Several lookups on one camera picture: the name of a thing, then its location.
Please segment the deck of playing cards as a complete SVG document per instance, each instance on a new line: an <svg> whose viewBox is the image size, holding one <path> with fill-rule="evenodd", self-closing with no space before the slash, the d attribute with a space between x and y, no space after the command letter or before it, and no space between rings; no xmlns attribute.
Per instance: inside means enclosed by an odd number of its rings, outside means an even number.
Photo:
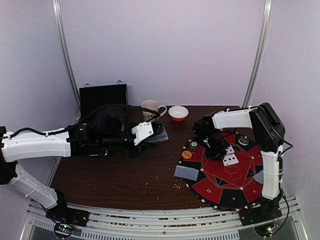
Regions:
<svg viewBox="0 0 320 240"><path fill-rule="evenodd" d="M168 139L169 139L168 133L167 133L166 129L163 127L162 132L160 134L148 137L145 141L147 143L158 143L158 142L166 141Z"/></svg>

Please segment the black dealer button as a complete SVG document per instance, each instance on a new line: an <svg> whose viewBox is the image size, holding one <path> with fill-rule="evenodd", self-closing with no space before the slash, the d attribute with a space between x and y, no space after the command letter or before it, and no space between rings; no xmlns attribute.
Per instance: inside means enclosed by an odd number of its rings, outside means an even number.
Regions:
<svg viewBox="0 0 320 240"><path fill-rule="evenodd" d="M247 146L249 144L250 140L248 139L247 136L240 136L238 139L238 142L243 146Z"/></svg>

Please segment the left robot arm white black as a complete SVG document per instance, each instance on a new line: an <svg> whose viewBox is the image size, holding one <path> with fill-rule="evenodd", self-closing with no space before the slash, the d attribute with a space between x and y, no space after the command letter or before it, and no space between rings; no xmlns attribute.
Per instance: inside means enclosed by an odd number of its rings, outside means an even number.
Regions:
<svg viewBox="0 0 320 240"><path fill-rule="evenodd" d="M163 131L155 122L160 114L128 104L107 103L74 124L56 130L39 131L24 127L15 132L0 128L0 183L14 187L37 201L49 219L77 222L65 195L29 174L19 161L51 157L102 157L107 152L125 152L133 159L156 144L149 142Z"/></svg>

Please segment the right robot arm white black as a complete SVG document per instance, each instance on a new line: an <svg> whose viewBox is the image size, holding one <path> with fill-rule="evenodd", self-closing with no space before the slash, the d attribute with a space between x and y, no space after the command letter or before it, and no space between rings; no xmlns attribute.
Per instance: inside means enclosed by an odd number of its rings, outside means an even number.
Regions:
<svg viewBox="0 0 320 240"><path fill-rule="evenodd" d="M204 116L193 125L193 132L208 142L208 153L219 160L227 156L227 144L221 135L223 129L252 129L255 145L262 157L262 196L256 210L259 220L266 221L276 213L282 191L283 154L286 150L285 126L273 107L264 102L258 106L225 109Z"/></svg>

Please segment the stack of poker chips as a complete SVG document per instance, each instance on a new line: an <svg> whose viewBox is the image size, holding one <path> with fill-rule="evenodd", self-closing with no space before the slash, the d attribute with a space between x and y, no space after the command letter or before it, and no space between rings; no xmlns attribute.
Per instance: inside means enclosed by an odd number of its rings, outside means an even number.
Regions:
<svg viewBox="0 0 320 240"><path fill-rule="evenodd" d="M199 144L196 141L191 141L189 143L189 149L194 152L197 150L197 148L199 147Z"/></svg>

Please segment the nine of diamonds card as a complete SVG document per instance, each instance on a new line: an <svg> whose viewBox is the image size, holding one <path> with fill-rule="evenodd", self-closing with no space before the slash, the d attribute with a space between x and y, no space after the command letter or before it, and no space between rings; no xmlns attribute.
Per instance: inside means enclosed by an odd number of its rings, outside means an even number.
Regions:
<svg viewBox="0 0 320 240"><path fill-rule="evenodd" d="M235 150L233 149L233 147L231 145L229 145L226 149L226 154L229 155L229 154L234 154L235 153Z"/></svg>

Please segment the orange big blind button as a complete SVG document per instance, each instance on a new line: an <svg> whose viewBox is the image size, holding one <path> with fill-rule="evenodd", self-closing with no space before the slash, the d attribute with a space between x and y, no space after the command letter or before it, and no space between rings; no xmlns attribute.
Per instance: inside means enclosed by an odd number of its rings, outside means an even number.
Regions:
<svg viewBox="0 0 320 240"><path fill-rule="evenodd" d="M181 153L181 156L184 158L184 159L190 159L192 156L193 156L193 153L189 150L185 150Z"/></svg>

